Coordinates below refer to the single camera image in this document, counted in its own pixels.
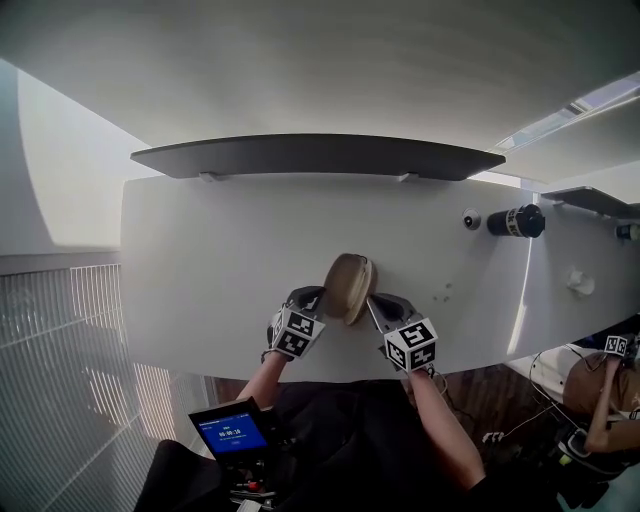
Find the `human arm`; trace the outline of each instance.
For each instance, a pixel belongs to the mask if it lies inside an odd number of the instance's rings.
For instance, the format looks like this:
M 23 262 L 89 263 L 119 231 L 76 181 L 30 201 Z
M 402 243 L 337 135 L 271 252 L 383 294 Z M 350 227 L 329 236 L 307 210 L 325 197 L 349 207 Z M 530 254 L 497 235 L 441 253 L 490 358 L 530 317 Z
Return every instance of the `human arm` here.
M 238 400 L 252 396 L 261 409 L 273 405 L 282 370 L 287 356 L 271 351 L 265 355 L 264 364 L 253 374 L 251 380 L 238 395 Z
M 411 372 L 409 381 L 422 426 L 446 472 L 460 487 L 471 489 L 486 476 L 480 453 L 427 372 Z
M 610 453 L 630 448 L 640 448 L 639 421 L 617 421 L 611 426 L 610 430 L 607 430 L 611 390 L 613 389 L 613 380 L 620 361 L 619 357 L 607 357 L 604 385 L 600 392 L 584 445 L 585 449 L 590 452 Z

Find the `wrist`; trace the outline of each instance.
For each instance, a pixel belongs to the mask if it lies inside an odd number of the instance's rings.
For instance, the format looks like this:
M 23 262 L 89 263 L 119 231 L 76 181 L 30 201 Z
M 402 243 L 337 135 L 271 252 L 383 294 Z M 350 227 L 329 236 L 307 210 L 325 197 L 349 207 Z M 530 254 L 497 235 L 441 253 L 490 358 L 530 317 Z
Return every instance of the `wrist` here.
M 281 364 L 282 366 L 284 366 L 288 362 L 293 361 L 293 357 L 287 356 L 282 352 L 278 352 L 277 350 L 270 349 L 265 350 L 262 353 L 262 364 L 266 363 L 267 361 L 269 361 L 269 364 Z

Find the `white bracket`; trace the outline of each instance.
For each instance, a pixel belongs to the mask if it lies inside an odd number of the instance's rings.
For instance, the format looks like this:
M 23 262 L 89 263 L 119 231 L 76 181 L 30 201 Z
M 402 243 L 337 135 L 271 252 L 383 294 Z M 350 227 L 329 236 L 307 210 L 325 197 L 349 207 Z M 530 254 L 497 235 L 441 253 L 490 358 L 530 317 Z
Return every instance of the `white bracket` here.
M 402 176 L 398 176 L 396 179 L 398 180 L 398 183 L 413 183 L 414 181 L 418 181 L 420 176 L 414 172 L 407 172 Z
M 226 178 L 226 176 L 218 176 L 212 172 L 201 172 L 199 176 L 202 181 L 207 183 L 211 183 L 212 181 L 222 181 Z

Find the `blue screen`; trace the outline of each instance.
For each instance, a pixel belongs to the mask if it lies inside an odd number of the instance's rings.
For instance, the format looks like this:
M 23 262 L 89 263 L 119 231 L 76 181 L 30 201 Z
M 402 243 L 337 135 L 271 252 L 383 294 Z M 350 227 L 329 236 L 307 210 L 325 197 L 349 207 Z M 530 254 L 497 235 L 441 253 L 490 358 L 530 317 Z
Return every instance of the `blue screen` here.
M 267 446 L 249 413 L 200 423 L 200 429 L 217 453 Z

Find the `wooden floor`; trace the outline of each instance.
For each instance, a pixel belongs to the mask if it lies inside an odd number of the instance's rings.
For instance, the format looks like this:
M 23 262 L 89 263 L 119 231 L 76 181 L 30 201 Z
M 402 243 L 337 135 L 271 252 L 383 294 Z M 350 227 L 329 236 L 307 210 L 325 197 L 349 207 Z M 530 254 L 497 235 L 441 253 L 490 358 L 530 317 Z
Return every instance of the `wooden floor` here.
M 482 438 L 487 432 L 507 434 L 543 411 L 548 403 L 543 403 L 544 399 L 536 395 L 527 379 L 504 365 L 452 373 L 446 379 L 447 402 L 487 465 L 506 462 L 526 443 L 532 432 L 539 434 L 540 428 L 553 428 L 553 421 L 545 421 L 550 413 L 545 413 L 522 425 L 500 443 L 485 444 Z M 215 379 L 215 384 L 218 400 L 224 403 L 235 400 L 246 381 Z

